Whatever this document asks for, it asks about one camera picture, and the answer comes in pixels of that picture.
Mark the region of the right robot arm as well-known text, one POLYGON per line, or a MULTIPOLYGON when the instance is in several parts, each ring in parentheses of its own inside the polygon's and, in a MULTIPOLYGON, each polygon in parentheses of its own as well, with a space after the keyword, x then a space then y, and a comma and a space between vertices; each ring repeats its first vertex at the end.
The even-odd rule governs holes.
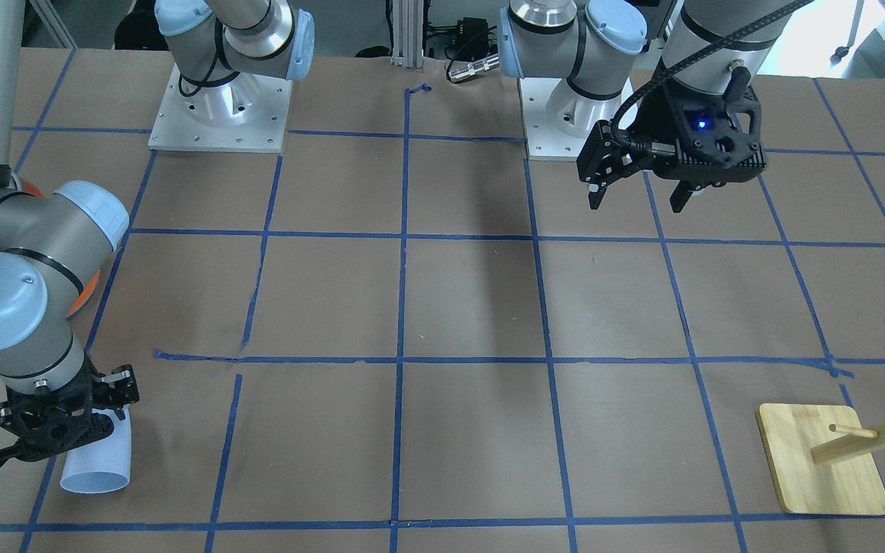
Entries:
POLYGON ((123 203, 83 180, 32 195, 10 165, 24 14, 0 1, 0 426, 17 438, 0 468, 101 441, 140 399, 133 368, 97 371, 68 320, 128 228, 123 203))

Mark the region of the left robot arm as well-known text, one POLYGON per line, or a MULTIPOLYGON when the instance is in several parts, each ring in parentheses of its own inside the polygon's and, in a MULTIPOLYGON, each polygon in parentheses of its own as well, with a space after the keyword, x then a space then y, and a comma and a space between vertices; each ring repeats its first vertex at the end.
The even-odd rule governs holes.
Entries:
POLYGON ((510 78, 555 78, 551 112, 584 140, 577 177, 598 209, 642 171, 675 180, 675 213, 708 187, 765 171, 753 77, 802 1, 685 1, 652 76, 626 94, 648 22, 628 1, 510 1, 496 44, 510 78))

